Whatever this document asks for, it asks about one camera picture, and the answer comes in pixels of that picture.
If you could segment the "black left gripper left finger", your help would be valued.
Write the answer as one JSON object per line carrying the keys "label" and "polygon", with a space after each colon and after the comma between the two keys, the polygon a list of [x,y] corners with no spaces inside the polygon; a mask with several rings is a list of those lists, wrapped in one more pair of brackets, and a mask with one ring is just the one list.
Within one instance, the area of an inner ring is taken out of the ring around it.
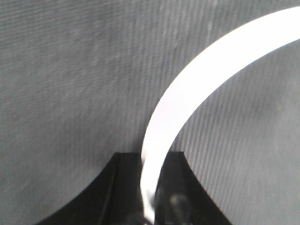
{"label": "black left gripper left finger", "polygon": [[88,187],[40,224],[143,225],[140,174],[139,154],[115,153]]}

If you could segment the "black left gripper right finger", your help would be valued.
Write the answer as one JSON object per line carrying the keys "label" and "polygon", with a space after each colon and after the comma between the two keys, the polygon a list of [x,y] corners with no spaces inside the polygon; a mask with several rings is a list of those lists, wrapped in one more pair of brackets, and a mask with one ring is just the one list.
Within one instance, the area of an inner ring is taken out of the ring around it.
{"label": "black left gripper right finger", "polygon": [[168,152],[155,196],[156,225],[230,225],[191,170],[183,152]]}

